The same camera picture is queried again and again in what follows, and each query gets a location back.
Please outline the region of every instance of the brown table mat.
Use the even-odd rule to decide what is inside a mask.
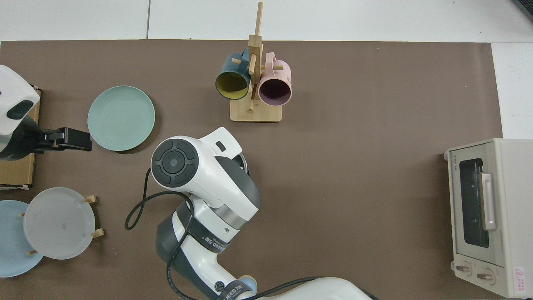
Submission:
[[[42,128],[87,130],[92,101],[116,85],[143,90],[156,124],[139,147],[39,155],[29,202],[55,186],[95,194],[103,238],[70,260],[44,258],[0,280],[0,299],[177,299],[156,254],[156,226],[181,202],[140,200],[157,144],[224,126],[240,142],[261,209],[219,262],[263,291],[313,275],[352,281],[380,299],[500,298],[450,269],[450,147],[502,137],[490,44],[264,42],[290,64],[293,98],[275,124],[233,123],[214,87],[246,41],[2,42],[0,63],[43,89]],[[161,188],[151,181],[149,193]],[[200,294],[178,275],[179,287]]]

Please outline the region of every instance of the white tile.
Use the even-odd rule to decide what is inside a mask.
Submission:
[[[151,0],[149,38],[246,40],[257,1]],[[511,0],[264,0],[264,40],[533,42]]]
[[[533,139],[533,43],[492,44],[504,138]]]
[[[146,38],[148,0],[0,0],[0,41]]]

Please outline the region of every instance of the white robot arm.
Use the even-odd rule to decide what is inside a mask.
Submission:
[[[30,153],[91,150],[91,136],[71,128],[40,129],[26,114],[39,95],[15,71],[0,65],[0,159],[18,160]]]
[[[209,300],[252,297],[257,292],[251,277],[236,279],[216,258],[259,210],[257,187],[232,158],[242,152],[234,137],[220,127],[195,139],[175,136],[160,143],[152,155],[154,180],[162,187],[190,193],[190,209],[183,202],[157,227],[156,249],[167,263],[187,228],[188,235],[172,267],[192,282]],[[367,300],[352,283],[319,278],[271,300]]]

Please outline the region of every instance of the oven knob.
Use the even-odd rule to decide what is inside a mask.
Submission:
[[[488,284],[493,286],[496,283],[494,273],[490,269],[483,270],[483,273],[478,274],[477,277],[481,280],[485,280]]]
[[[455,266],[455,269],[463,272],[466,276],[472,275],[472,267],[470,267],[470,264],[468,262],[463,262],[462,265]]]

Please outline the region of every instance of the mug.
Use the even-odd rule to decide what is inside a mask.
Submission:
[[[240,63],[231,62],[233,58],[240,60]],[[250,86],[249,60],[248,48],[245,48],[242,53],[233,53],[226,58],[215,80],[216,90],[222,96],[231,100],[246,96]]]
[[[265,70],[257,88],[259,99],[270,106],[285,105],[293,94],[290,67],[286,62],[276,59],[274,52],[266,56]],[[283,70],[274,70],[274,66],[283,66]]]

